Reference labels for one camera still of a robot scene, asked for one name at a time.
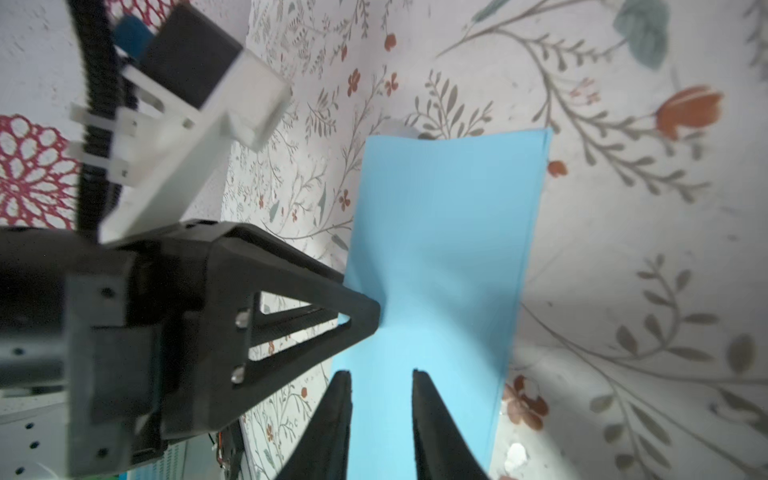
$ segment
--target white plastic clip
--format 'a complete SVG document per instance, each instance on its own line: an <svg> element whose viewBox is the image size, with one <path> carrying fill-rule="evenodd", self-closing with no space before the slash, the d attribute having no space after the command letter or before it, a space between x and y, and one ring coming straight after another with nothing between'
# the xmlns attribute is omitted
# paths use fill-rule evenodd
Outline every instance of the white plastic clip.
<svg viewBox="0 0 768 480"><path fill-rule="evenodd" d="M69 142L69 145L67 145L67 149L65 150L65 155L67 157L74 158L75 160L79 161L82 164L104 168L105 170L107 170L109 166L108 158L85 153L85 151L83 150L83 143L80 141Z"/></svg>
<svg viewBox="0 0 768 480"><path fill-rule="evenodd" d="M78 104L70 104L69 119L89 127L103 128L104 130L114 131L114 120L109 120L107 118L94 115L86 110L85 107L82 107Z"/></svg>

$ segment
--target light blue sheet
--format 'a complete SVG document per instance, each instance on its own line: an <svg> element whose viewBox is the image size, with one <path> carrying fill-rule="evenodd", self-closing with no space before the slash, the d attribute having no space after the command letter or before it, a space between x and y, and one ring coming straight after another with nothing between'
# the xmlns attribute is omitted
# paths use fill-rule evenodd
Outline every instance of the light blue sheet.
<svg viewBox="0 0 768 480"><path fill-rule="evenodd" d="M368 139L344 283L382 319L333 360L352 373L350 480L416 478L413 369L489 468L550 137Z"/></svg>

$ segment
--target black cable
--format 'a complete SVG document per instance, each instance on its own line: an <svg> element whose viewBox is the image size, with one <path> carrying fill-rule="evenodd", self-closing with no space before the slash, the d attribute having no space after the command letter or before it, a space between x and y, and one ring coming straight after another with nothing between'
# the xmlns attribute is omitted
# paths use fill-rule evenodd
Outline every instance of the black cable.
<svg viewBox="0 0 768 480"><path fill-rule="evenodd" d="M69 11L78 36L85 70L88 109L93 115L114 120L118 107L118 56L103 0L68 0ZM112 132L87 126L83 151L109 158ZM83 164L80 170L78 209L75 225L85 236L95 238L98 224L106 210L119 197L104 168Z"/></svg>

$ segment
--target screw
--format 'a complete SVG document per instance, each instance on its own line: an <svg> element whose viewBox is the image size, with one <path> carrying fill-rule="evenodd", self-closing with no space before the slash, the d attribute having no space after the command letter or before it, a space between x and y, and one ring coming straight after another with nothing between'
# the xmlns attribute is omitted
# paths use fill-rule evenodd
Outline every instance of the screw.
<svg viewBox="0 0 768 480"><path fill-rule="evenodd" d="M241 365L232 370L232 383L239 385L245 380L245 366Z"/></svg>
<svg viewBox="0 0 768 480"><path fill-rule="evenodd" d="M237 325L237 328L239 329L247 328L249 321L250 321L250 310L237 312L237 315L235 316L235 325Z"/></svg>

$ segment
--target orange flower print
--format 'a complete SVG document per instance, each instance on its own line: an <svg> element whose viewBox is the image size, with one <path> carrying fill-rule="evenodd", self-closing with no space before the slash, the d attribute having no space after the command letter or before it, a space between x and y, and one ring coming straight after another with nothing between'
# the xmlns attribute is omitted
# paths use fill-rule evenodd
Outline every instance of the orange flower print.
<svg viewBox="0 0 768 480"><path fill-rule="evenodd" d="M346 208L349 206L349 204L352 203L352 201L346 197L346 195L349 193L349 190L344 190L344 196L339 197L339 203L341 204L341 211L343 212L346 210Z"/></svg>
<svg viewBox="0 0 768 480"><path fill-rule="evenodd" d="M686 88L672 95L656 111L656 129L670 140L677 140L677 128L702 128L720 118L723 94L706 85Z"/></svg>
<svg viewBox="0 0 768 480"><path fill-rule="evenodd" d="M346 96L351 97L352 92L357 91L357 82L360 81L360 72L357 71L357 68L355 68L355 71L352 72L352 74L349 76L349 88L346 89Z"/></svg>
<svg viewBox="0 0 768 480"><path fill-rule="evenodd" d="M384 49L391 51L395 45L397 45L397 38L395 37L395 34L390 33L386 36L386 40L384 40Z"/></svg>
<svg viewBox="0 0 768 480"><path fill-rule="evenodd" d="M578 85L573 87L573 90L568 92L568 94L571 96L571 98L588 97L591 94L592 95L597 94L597 92L591 93L593 89L594 89L594 79L586 77L581 79Z"/></svg>
<svg viewBox="0 0 768 480"><path fill-rule="evenodd" d="M392 74L392 80L387 80L384 82L384 88L386 88L386 96L390 96L394 90L397 90L398 84L395 81L395 78L397 78L397 74Z"/></svg>
<svg viewBox="0 0 768 480"><path fill-rule="evenodd" d="M568 175L568 169L565 164L559 160L551 161L547 164L547 172L552 177L560 177L561 175Z"/></svg>
<svg viewBox="0 0 768 480"><path fill-rule="evenodd" d="M512 386L504 386L502 401L508 402L507 416L515 425L520 425L520 421L523 421L536 432L544 428L544 420L541 417L547 416L549 406L538 394L536 399L525 394L525 376L519 375Z"/></svg>

